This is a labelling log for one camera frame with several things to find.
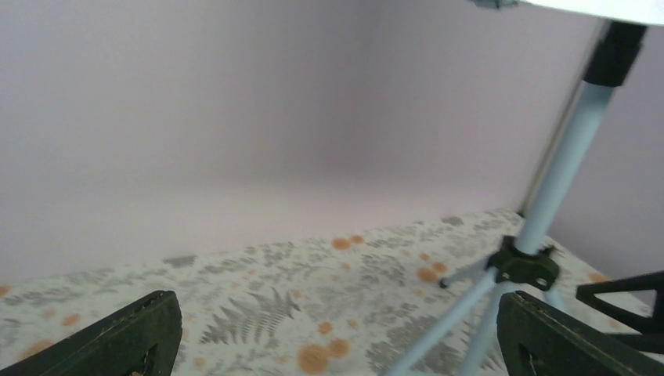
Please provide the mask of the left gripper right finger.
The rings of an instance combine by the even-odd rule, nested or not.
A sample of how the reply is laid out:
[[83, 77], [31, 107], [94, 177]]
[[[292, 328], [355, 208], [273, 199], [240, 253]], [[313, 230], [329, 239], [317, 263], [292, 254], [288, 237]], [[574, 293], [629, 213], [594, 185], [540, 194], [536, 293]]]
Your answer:
[[606, 334], [524, 291], [499, 303], [497, 337], [509, 375], [662, 375], [638, 334]]

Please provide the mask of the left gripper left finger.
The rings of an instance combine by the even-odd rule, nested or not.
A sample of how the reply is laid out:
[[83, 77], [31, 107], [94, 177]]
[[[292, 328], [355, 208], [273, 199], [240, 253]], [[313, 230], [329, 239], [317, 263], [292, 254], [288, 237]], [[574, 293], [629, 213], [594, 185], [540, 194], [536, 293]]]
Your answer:
[[153, 291], [1, 374], [170, 375], [181, 340], [176, 293]]

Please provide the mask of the light blue music stand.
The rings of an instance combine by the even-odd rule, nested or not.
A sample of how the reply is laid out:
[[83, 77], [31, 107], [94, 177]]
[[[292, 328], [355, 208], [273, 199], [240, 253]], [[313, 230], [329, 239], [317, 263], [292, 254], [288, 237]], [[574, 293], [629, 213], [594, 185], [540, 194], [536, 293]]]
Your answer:
[[411, 375], [421, 360], [484, 294], [489, 304], [459, 373], [474, 375], [487, 355], [496, 334], [500, 300], [519, 285], [529, 284], [544, 293], [546, 302], [564, 310], [556, 289], [560, 269], [550, 257], [552, 248], [543, 248], [544, 236], [585, 157], [597, 129], [608, 111], [614, 91], [622, 86], [637, 60], [650, 27], [662, 27], [661, 1], [531, 1], [530, 6], [573, 13], [608, 21], [584, 67], [579, 98], [571, 110], [558, 144], [542, 174], [516, 237], [505, 236], [500, 249], [466, 269], [441, 279], [451, 284], [480, 272], [479, 280], [408, 350], [391, 365], [386, 375]]

